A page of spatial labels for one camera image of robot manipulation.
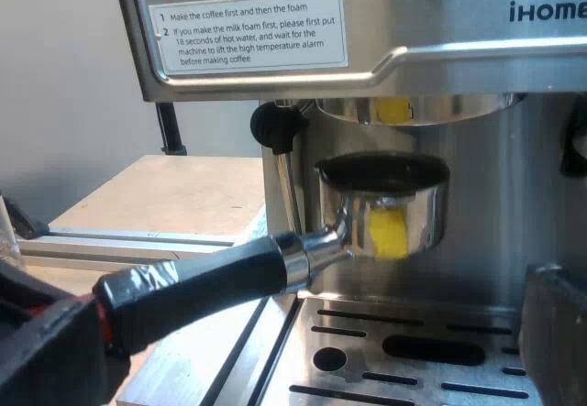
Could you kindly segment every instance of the red part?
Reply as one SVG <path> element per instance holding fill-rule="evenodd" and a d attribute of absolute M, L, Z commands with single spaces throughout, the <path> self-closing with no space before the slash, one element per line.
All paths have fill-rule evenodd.
<path fill-rule="evenodd" d="M 84 294 L 84 295 L 78 297 L 77 299 L 79 299 L 82 302 L 88 302 L 93 297 L 94 297 L 94 295 L 92 293 L 88 293 L 88 294 Z M 29 308 L 28 312 L 34 317 L 34 316 L 40 315 L 45 310 L 47 310 L 49 307 L 50 307 L 50 305 L 45 305 L 42 307 L 33 307 L 33 308 Z M 102 330 L 104 332 L 104 341 L 107 344 L 112 345 L 112 336 L 113 336 L 112 327 L 110 326 L 110 322 L 108 321 L 108 318 L 106 316 L 106 310 L 105 310 L 104 306 L 99 301 L 95 302 L 95 307 L 96 307 L 96 311 L 98 314 L 98 319 L 100 321 L 100 324 L 102 325 Z"/>

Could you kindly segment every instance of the white wall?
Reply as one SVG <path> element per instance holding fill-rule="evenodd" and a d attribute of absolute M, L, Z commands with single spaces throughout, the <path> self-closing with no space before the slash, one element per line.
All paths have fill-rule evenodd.
<path fill-rule="evenodd" d="M 188 152 L 259 156 L 255 105 L 177 105 Z M 161 147 L 118 0 L 0 0 L 0 108 L 0 190 L 46 221 Z"/>

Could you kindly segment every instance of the slot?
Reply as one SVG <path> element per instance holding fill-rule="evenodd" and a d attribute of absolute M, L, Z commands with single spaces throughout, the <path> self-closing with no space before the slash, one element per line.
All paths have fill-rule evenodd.
<path fill-rule="evenodd" d="M 507 354 L 509 356 L 519 356 L 520 355 L 520 348 L 514 348 L 512 346 L 504 346 L 502 348 L 502 353 Z"/>
<path fill-rule="evenodd" d="M 321 316 L 342 317 L 344 319 L 358 319 L 360 321 L 375 321 L 375 322 L 386 322 L 388 324 L 424 326 L 424 322 L 418 321 L 416 319 L 404 319 L 401 317 L 378 316 L 376 314 L 347 313 L 347 312 L 338 312 L 336 310 L 318 310 L 318 314 L 320 314 Z"/>
<path fill-rule="evenodd" d="M 347 364 L 347 355 L 338 348 L 331 346 L 322 348 L 314 354 L 314 365 L 321 371 L 337 371 Z"/>
<path fill-rule="evenodd" d="M 391 374 L 379 374 L 376 372 L 363 372 L 363 378 L 366 380 L 386 381 L 388 383 L 399 383 L 400 385 L 415 386 L 418 380 L 413 377 L 393 376 Z"/>
<path fill-rule="evenodd" d="M 290 386 L 290 391 L 299 394 L 316 395 L 317 397 L 324 397 L 327 399 L 360 401 L 366 404 L 379 404 L 382 406 L 415 406 L 415 403 L 410 400 L 375 397 L 373 395 L 355 394 L 343 390 L 323 390 L 311 386 L 292 385 Z"/>
<path fill-rule="evenodd" d="M 475 325 L 458 325 L 449 324 L 447 329 L 450 331 L 465 331 L 467 333 L 481 333 L 483 335 L 510 335 L 512 330 L 509 328 L 500 328 L 497 326 L 475 326 Z"/>
<path fill-rule="evenodd" d="M 485 352 L 480 346 L 409 335 L 385 338 L 383 351 L 393 357 L 466 367 L 477 367 L 485 361 Z"/>
<path fill-rule="evenodd" d="M 346 330 L 344 328 L 330 328 L 327 326 L 313 326 L 315 333 L 327 333 L 329 335 L 348 335 L 350 337 L 367 337 L 367 333 L 358 330 Z"/>
<path fill-rule="evenodd" d="M 505 375 L 508 376 L 518 376 L 518 377 L 523 377 L 526 375 L 526 371 L 522 368 L 510 368 L 510 367 L 506 367 L 504 369 L 502 369 L 502 372 Z"/>
<path fill-rule="evenodd" d="M 496 397 L 508 397 L 510 399 L 525 400 L 529 397 L 527 392 L 522 390 L 500 390 L 498 388 L 487 388 L 485 386 L 460 385 L 459 383 L 442 383 L 443 390 L 454 390 L 467 392 L 469 394 L 493 395 Z"/>

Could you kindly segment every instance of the portafilter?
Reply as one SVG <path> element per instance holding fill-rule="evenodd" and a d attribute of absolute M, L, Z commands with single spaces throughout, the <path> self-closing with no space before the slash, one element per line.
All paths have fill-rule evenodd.
<path fill-rule="evenodd" d="M 355 258 L 406 258 L 444 234 L 449 169 L 401 152 L 353 153 L 320 161 L 324 228 L 286 232 L 207 255 L 104 275 L 93 293 L 112 345 L 135 354 L 208 314 L 297 291 L 321 270 Z"/>

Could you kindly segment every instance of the circular hole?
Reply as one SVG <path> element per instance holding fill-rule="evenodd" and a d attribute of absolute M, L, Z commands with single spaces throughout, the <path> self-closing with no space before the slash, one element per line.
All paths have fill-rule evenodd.
<path fill-rule="evenodd" d="M 347 355 L 338 348 L 322 348 L 314 354 L 314 365 L 322 371 L 336 371 L 347 363 Z"/>

